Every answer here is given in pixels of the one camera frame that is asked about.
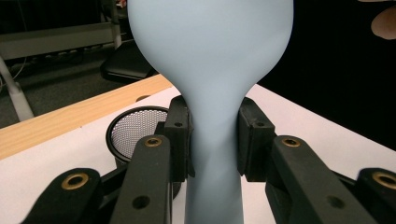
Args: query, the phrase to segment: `wooden table edge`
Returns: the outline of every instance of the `wooden table edge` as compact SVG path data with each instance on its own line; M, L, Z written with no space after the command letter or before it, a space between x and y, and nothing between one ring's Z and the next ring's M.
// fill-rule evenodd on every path
M111 114L173 85L162 75L0 129L0 160Z

